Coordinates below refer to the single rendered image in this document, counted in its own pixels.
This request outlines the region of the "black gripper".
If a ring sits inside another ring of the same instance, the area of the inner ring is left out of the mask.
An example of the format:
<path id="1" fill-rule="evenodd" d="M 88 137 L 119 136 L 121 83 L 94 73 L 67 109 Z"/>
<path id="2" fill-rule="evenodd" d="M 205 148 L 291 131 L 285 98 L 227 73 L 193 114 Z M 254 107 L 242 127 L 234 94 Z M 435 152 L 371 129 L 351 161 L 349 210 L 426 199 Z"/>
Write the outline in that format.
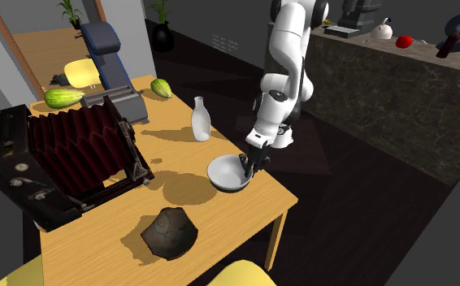
<path id="1" fill-rule="evenodd" d="M 269 145 L 260 148 L 250 145 L 247 154 L 239 155 L 246 178 L 250 178 L 253 174 L 261 171 L 264 165 L 270 161 L 268 157 L 269 149 Z"/>

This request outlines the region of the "white bowl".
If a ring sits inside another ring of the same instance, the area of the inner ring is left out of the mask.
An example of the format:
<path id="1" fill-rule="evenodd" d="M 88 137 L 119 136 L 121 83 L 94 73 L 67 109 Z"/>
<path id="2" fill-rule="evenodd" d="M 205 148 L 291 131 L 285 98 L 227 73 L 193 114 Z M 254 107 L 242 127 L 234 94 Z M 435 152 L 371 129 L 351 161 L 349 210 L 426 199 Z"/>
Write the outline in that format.
<path id="1" fill-rule="evenodd" d="M 245 188 L 251 175 L 245 174 L 240 157 L 235 154 L 219 156 L 210 162 L 207 169 L 210 182 L 220 191 L 234 193 Z"/>

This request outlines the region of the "light wooden table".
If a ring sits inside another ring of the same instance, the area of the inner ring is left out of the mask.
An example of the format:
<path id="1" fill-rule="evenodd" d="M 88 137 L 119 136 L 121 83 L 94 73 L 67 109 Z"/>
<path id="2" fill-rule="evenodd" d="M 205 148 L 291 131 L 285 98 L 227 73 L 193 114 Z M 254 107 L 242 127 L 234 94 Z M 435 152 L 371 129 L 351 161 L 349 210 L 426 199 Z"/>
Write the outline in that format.
<path id="1" fill-rule="evenodd" d="M 137 147 L 154 173 L 147 185 L 41 234 L 44 286 L 187 286 L 266 226 L 272 226 L 265 264 L 274 262 L 288 210 L 297 202 L 261 171 L 240 192 L 222 193 L 206 169 L 238 148 L 214 133 L 193 139 L 191 109 L 178 97 L 158 99 L 150 76 L 133 80 L 149 113 L 134 129 Z M 154 256 L 141 233 L 160 210 L 181 207 L 198 230 L 192 249 L 168 261 Z"/>

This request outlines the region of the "white bottle vase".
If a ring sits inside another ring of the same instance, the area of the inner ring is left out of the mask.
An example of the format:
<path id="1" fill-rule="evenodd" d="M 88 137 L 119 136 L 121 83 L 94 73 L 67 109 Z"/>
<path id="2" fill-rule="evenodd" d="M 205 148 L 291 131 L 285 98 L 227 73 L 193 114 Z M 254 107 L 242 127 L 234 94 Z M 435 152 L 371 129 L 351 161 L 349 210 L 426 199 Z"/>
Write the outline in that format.
<path id="1" fill-rule="evenodd" d="M 197 141 L 207 141 L 210 138 L 210 115 L 204 106 L 203 97 L 194 98 L 194 109 L 191 116 L 191 127 Z"/>

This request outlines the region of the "dark patterned broken pot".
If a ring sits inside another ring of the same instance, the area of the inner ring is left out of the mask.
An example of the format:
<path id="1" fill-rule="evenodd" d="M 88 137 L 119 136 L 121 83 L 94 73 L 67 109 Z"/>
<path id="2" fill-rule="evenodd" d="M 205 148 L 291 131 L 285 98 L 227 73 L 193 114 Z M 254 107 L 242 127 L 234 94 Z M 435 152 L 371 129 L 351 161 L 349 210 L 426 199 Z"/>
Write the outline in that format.
<path id="1" fill-rule="evenodd" d="M 187 253 L 194 245 L 198 229 L 182 207 L 162 209 L 141 238 L 151 253 L 168 261 Z"/>

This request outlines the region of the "small green squash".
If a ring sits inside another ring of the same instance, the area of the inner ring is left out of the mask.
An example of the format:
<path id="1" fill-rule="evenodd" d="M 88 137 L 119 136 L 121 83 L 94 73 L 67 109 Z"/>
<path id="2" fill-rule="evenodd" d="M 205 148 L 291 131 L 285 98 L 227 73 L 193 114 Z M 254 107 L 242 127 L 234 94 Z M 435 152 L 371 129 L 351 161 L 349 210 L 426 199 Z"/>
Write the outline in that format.
<path id="1" fill-rule="evenodd" d="M 170 85 L 164 79 L 155 79 L 150 83 L 151 90 L 161 98 L 171 98 L 172 91 Z"/>

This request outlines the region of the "grey metal machine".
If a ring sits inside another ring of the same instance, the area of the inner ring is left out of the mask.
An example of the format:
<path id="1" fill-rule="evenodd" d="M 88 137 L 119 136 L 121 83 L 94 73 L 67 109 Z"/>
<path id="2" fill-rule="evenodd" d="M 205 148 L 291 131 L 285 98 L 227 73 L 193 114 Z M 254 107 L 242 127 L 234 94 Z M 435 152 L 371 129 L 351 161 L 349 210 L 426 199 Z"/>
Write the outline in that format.
<path id="1" fill-rule="evenodd" d="M 80 104 L 83 107 L 102 105 L 105 96 L 109 97 L 120 115 L 126 118 L 129 123 L 149 123 L 144 99 L 140 93 L 129 85 L 84 95 L 80 100 Z"/>

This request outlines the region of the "dark marble counter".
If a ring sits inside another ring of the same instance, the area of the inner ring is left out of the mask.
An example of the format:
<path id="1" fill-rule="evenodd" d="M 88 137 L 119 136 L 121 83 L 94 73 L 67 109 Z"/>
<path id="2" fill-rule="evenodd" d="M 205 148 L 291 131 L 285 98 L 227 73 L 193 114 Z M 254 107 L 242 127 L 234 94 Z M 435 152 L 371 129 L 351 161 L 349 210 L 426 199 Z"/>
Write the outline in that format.
<path id="1" fill-rule="evenodd" d="M 460 179 L 460 55 L 432 45 L 396 48 L 368 35 L 344 39 L 317 28 L 302 109 L 447 184 Z"/>

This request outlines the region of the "green plant in black pot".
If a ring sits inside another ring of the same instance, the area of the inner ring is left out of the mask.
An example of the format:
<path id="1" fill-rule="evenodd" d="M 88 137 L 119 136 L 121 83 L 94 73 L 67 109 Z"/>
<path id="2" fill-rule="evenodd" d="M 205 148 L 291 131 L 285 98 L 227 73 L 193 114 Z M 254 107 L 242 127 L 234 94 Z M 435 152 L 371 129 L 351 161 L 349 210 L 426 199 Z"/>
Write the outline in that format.
<path id="1" fill-rule="evenodd" d="M 158 24 L 152 31 L 152 46 L 157 52 L 168 52 L 174 48 L 174 37 L 167 21 L 169 11 L 164 9 L 167 0 L 156 0 L 147 8 L 158 13 Z"/>

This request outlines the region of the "grey flat box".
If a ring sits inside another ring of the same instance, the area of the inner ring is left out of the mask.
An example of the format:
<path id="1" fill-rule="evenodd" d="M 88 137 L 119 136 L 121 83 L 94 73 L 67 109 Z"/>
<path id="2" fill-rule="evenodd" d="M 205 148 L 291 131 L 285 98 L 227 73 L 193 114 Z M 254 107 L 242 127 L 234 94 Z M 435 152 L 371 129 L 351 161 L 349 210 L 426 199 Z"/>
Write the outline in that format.
<path id="1" fill-rule="evenodd" d="M 342 37 L 342 38 L 351 38 L 351 37 L 356 37 L 360 34 L 359 29 L 354 29 L 354 28 L 346 28 L 346 27 L 341 27 L 341 26 L 330 26 L 324 29 L 324 33 L 328 35 L 333 35 L 336 37 Z"/>

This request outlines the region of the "black statue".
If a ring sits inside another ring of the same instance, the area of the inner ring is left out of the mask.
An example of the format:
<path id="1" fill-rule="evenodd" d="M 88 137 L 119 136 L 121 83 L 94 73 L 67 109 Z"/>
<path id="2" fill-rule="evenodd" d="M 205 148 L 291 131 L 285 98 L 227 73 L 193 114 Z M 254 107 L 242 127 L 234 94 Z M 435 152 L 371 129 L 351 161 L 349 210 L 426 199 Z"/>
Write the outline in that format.
<path id="1" fill-rule="evenodd" d="M 374 15 L 381 8 L 383 0 L 344 0 L 342 16 L 337 25 L 344 28 L 370 32 L 375 25 Z"/>

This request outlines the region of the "white teapot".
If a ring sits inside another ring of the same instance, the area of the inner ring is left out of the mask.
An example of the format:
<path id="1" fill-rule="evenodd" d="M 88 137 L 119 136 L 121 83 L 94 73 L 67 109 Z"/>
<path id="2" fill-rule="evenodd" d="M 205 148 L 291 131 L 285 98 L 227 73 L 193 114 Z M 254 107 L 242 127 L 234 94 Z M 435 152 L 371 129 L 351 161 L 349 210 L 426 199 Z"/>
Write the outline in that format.
<path id="1" fill-rule="evenodd" d="M 378 40 L 390 40 L 393 36 L 393 29 L 388 24 L 390 21 L 389 17 L 385 18 L 371 30 L 370 37 Z"/>

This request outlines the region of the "large green squash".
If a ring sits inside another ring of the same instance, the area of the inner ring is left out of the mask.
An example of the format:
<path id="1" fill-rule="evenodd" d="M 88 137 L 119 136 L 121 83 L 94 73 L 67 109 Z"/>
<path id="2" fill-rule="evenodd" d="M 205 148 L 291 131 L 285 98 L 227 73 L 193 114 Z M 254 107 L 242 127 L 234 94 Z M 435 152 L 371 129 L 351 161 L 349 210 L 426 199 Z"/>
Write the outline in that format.
<path id="1" fill-rule="evenodd" d="M 84 95 L 80 90 L 49 89 L 45 92 L 45 102 L 52 109 L 63 109 L 78 103 Z"/>

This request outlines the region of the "dark red bottle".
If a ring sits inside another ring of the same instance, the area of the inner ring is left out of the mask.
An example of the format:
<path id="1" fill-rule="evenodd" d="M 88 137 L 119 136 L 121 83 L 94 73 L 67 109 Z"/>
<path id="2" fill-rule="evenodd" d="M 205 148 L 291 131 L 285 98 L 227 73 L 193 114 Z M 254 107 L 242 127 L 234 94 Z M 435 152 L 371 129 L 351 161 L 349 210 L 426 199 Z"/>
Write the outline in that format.
<path id="1" fill-rule="evenodd" d="M 447 56 L 452 52 L 453 48 L 456 46 L 460 38 L 459 31 L 455 31 L 447 36 L 447 38 L 440 42 L 436 48 L 438 52 L 436 53 L 436 57 L 439 59 L 446 59 Z"/>

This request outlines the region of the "green plant in dark pot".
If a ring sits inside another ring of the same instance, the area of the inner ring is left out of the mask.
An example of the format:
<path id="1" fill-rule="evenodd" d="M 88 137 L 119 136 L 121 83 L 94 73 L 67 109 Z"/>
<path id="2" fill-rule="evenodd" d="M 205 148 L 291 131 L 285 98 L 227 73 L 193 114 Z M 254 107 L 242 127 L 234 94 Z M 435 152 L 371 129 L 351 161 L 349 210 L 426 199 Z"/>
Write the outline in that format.
<path id="1" fill-rule="evenodd" d="M 73 28 L 75 30 L 80 30 L 80 17 L 83 15 L 83 13 L 79 9 L 76 9 L 72 6 L 71 0 L 61 0 L 61 2 L 57 4 L 57 7 L 63 8 L 62 18 L 64 18 L 66 15 L 69 23 L 73 26 Z"/>

